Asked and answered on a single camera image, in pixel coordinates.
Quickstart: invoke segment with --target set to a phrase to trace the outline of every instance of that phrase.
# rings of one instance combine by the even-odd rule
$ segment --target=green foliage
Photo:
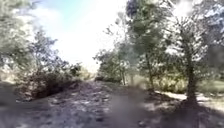
[[[55,40],[45,36],[41,30],[36,33],[35,41],[30,43],[29,55],[31,66],[29,70],[19,72],[18,85],[32,99],[43,98],[66,89],[79,76],[79,64],[70,65],[63,61],[51,48]]]
[[[129,0],[126,15],[130,19],[120,13],[116,21],[125,36],[116,38],[113,52],[98,59],[102,62],[99,71],[105,69],[114,77],[123,66],[126,76],[140,74],[151,87],[187,91],[188,98],[195,98],[198,81],[221,77],[223,2],[195,4],[185,18],[173,14],[175,4],[178,1]]]
[[[120,70],[123,67],[120,65],[117,53],[101,51],[96,55],[95,59],[101,62],[98,76],[104,76],[106,78],[121,78]]]
[[[27,33],[22,29],[24,23],[18,18],[23,9],[29,9],[28,0],[0,1],[0,66],[20,67],[27,66]]]

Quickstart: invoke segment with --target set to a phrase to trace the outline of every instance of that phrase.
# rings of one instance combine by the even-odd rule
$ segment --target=rocky trail
[[[178,103],[165,95],[149,94],[134,87],[88,82],[49,98],[24,103],[23,107],[2,107],[0,128],[179,128],[176,124],[181,121],[177,120],[188,114],[165,118]],[[200,128],[224,127],[220,112],[201,108],[199,115]],[[164,126],[167,121],[174,125]],[[188,122],[181,125],[189,128]]]

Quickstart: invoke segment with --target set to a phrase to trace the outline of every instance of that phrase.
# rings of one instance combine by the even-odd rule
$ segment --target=tree trunk
[[[134,74],[132,72],[130,73],[130,82],[131,85],[134,85]]]
[[[187,65],[187,77],[188,77],[188,85],[187,85],[187,100],[196,101],[196,80],[194,74],[194,68],[192,65]]]
[[[126,85],[124,69],[121,69],[121,78],[122,78],[123,84]]]
[[[152,69],[150,66],[150,62],[149,62],[149,55],[146,53],[145,54],[145,58],[146,58],[146,63],[147,63],[147,67],[148,67],[148,79],[149,79],[149,83],[151,85],[151,89],[154,90],[154,82],[153,82],[153,76],[152,76]]]

